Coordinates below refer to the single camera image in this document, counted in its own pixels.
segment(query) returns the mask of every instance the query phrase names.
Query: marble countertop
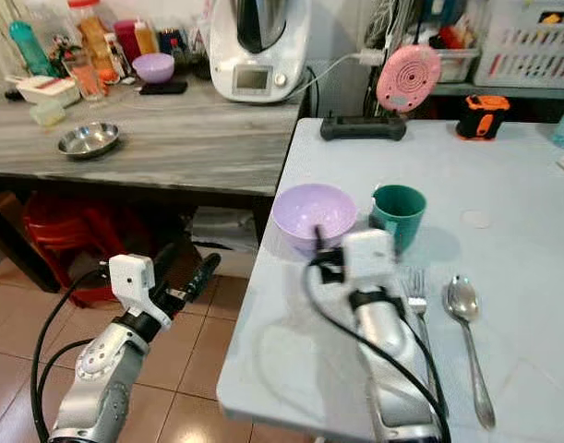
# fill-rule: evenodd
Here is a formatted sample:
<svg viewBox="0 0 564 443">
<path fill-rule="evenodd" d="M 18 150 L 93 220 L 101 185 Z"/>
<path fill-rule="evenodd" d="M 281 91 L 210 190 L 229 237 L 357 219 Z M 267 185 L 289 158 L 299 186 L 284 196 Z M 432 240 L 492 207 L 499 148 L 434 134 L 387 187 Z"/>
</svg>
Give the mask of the marble countertop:
<svg viewBox="0 0 564 443">
<path fill-rule="evenodd" d="M 66 119 L 50 128 L 31 120 L 31 104 L 0 102 L 0 176 L 275 195 L 300 100 L 233 103 L 210 82 L 187 81 L 183 95 L 112 87 L 101 102 L 66 108 Z M 119 149 L 86 162 L 58 151 L 68 130 L 93 121 L 119 127 Z"/>
</svg>

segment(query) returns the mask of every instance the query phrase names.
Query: spoon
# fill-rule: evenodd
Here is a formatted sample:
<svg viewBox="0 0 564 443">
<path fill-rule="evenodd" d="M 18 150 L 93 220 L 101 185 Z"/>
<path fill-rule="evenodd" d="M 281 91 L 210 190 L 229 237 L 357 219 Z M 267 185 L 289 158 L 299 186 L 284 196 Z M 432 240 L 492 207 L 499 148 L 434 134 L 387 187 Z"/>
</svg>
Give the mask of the spoon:
<svg viewBox="0 0 564 443">
<path fill-rule="evenodd" d="M 478 301 L 473 286 L 466 277 L 456 275 L 451 280 L 444 297 L 444 307 L 446 312 L 460 323 L 464 332 L 473 378 L 474 410 L 478 416 L 478 421 L 485 429 L 492 429 L 495 427 L 495 412 L 486 391 L 485 380 L 481 366 L 478 364 L 473 335 L 469 327 L 469 323 L 478 318 Z"/>
</svg>

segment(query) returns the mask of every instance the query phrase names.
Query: black cable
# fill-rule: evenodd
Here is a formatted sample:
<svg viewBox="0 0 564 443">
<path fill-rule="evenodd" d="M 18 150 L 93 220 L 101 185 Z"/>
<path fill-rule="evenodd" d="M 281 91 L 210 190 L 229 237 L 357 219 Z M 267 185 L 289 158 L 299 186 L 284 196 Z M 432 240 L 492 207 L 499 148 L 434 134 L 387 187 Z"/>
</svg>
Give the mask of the black cable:
<svg viewBox="0 0 564 443">
<path fill-rule="evenodd" d="M 45 427 L 45 421 L 43 420 L 43 411 L 41 403 L 38 401 L 38 363 L 40 362 L 40 354 L 42 353 L 43 339 L 45 339 L 45 334 L 50 328 L 50 324 L 54 320 L 54 317 L 58 314 L 58 311 L 62 308 L 63 304 L 66 303 L 68 297 L 74 292 L 76 287 L 81 284 L 84 280 L 92 275 L 98 275 L 99 270 L 91 270 L 86 274 L 83 274 L 79 278 L 73 281 L 70 287 L 66 290 L 66 293 L 62 296 L 58 304 L 55 306 L 54 310 L 46 318 L 43 324 L 42 330 L 40 331 L 40 336 L 35 345 L 35 351 L 33 352 L 33 362 L 31 363 L 31 377 L 30 377 L 30 396 L 31 396 L 31 413 L 33 414 L 33 423 L 35 424 L 35 429 L 37 430 L 38 437 L 41 442 L 46 442 L 50 434 L 48 429 Z"/>
<path fill-rule="evenodd" d="M 315 107 L 315 117 L 318 117 L 318 104 L 320 103 L 320 89 L 318 88 L 318 79 L 317 76 L 315 75 L 315 71 L 312 70 L 312 67 L 307 66 L 306 69 L 312 76 L 312 79 L 315 80 L 315 88 L 317 90 L 317 106 Z"/>
<path fill-rule="evenodd" d="M 312 305 L 312 307 L 315 309 L 315 311 L 317 311 L 317 313 L 319 313 L 323 318 L 325 318 L 327 321 L 329 321 L 329 323 L 332 324 L 334 327 L 341 330 L 343 333 L 349 335 L 350 337 L 357 340 L 358 342 L 367 346 L 373 353 L 375 353 L 380 358 L 389 362 L 401 374 L 403 374 L 404 377 L 407 380 L 409 380 L 409 382 L 411 382 L 413 384 L 413 386 L 415 386 L 421 392 L 421 394 L 426 398 L 427 402 L 431 405 L 431 407 L 435 411 L 435 413 L 438 417 L 438 421 L 439 421 L 439 427 L 440 427 L 440 430 L 441 430 L 442 442 L 443 443 L 451 443 L 450 429 L 448 428 L 448 421 L 446 420 L 446 416 L 443 413 L 443 410 L 440 407 L 440 405 L 438 404 L 438 402 L 436 401 L 436 399 L 433 398 L 433 395 L 431 394 L 431 392 L 429 392 L 429 390 L 427 390 L 427 388 L 423 385 L 423 383 L 421 383 L 421 381 L 419 381 L 417 379 L 417 377 L 415 377 L 406 367 L 404 367 L 397 360 L 395 360 L 392 357 L 392 355 L 390 355 L 389 353 L 386 353 L 385 351 L 382 351 L 376 344 L 372 343 L 371 341 L 369 341 L 365 337 L 362 337 L 358 333 L 353 332 L 350 328 L 343 325 L 339 320 L 336 320 L 335 318 L 331 317 L 329 314 L 327 314 L 325 312 L 325 310 L 322 308 L 322 306 L 318 303 L 317 299 L 312 294 L 312 291 L 310 289 L 310 281 L 308 279 L 308 276 L 309 276 L 308 271 L 311 268 L 315 267 L 317 264 L 318 264 L 318 261 L 317 261 L 316 258 L 314 258 L 312 261 L 310 261 L 310 263 L 308 263 L 308 265 L 306 266 L 306 268 L 304 269 L 304 272 L 302 274 L 302 284 L 303 284 L 304 290 L 306 292 L 306 296 L 308 297 L 308 300 L 309 300 L 310 304 Z"/>
<path fill-rule="evenodd" d="M 419 346 L 419 348 L 423 352 L 423 355 L 426 358 L 427 364 L 429 365 L 429 370 L 433 374 L 433 379 L 436 383 L 436 394 L 438 395 L 439 406 L 441 407 L 442 411 L 445 413 L 447 411 L 448 406 L 446 404 L 446 398 L 444 397 L 444 391 L 441 388 L 438 369 L 436 367 L 436 363 L 433 360 L 433 355 L 431 355 L 431 352 L 427 349 L 426 344 L 423 343 L 423 340 L 421 340 L 421 338 L 416 334 L 413 328 L 411 328 L 409 322 L 404 320 L 404 324 L 407 325 L 407 328 L 409 328 L 409 330 L 413 333 L 414 340 L 417 342 L 417 345 Z"/>
<path fill-rule="evenodd" d="M 60 358 L 63 353 L 66 353 L 71 349 L 78 348 L 83 344 L 89 344 L 92 341 L 93 339 L 74 341 L 70 344 L 67 344 L 64 348 L 60 349 L 57 353 L 52 355 L 50 361 L 43 368 L 42 374 L 40 375 L 40 382 L 38 383 L 38 402 L 40 403 L 40 408 L 42 408 L 43 388 L 45 387 L 45 380 L 48 378 L 48 374 L 50 373 L 50 370 L 52 369 L 55 361 Z"/>
<path fill-rule="evenodd" d="M 414 32 L 413 44 L 419 44 L 419 34 L 421 33 L 421 24 L 423 23 L 423 16 L 426 13 L 426 0 L 421 0 L 421 11 L 419 11 L 419 18 L 417 19 L 417 28 Z"/>
</svg>

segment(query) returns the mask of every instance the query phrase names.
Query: wooden table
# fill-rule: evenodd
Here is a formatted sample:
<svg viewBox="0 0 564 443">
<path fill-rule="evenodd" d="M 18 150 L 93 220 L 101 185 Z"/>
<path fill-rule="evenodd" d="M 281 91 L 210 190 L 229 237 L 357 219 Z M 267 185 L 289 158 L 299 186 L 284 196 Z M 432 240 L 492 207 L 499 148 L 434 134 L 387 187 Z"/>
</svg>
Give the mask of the wooden table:
<svg viewBox="0 0 564 443">
<path fill-rule="evenodd" d="M 183 95 L 140 96 L 113 87 L 101 102 L 80 102 L 51 128 L 30 104 L 0 102 L 0 189 L 152 200 L 253 210 L 260 239 L 281 175 L 301 97 L 271 106 L 226 101 L 210 82 L 190 78 Z M 57 143 L 92 121 L 116 124 L 120 147 L 87 162 Z M 45 262 L 0 214 L 0 247 L 42 289 L 58 284 Z"/>
</svg>

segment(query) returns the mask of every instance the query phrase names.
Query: table leg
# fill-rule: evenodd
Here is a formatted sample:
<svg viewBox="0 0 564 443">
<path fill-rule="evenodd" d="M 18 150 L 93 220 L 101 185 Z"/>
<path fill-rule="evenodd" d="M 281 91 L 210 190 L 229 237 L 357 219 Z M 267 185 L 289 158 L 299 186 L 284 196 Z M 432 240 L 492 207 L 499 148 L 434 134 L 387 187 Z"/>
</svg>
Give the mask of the table leg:
<svg viewBox="0 0 564 443">
<path fill-rule="evenodd" d="M 253 216 L 255 217 L 255 229 L 257 231 L 257 239 L 259 244 L 263 240 L 265 226 L 270 217 L 271 206 L 273 205 L 273 197 L 255 197 L 253 199 Z"/>
<path fill-rule="evenodd" d="M 43 291 L 56 293 L 60 284 L 45 260 L 0 213 L 0 249 Z"/>
</svg>

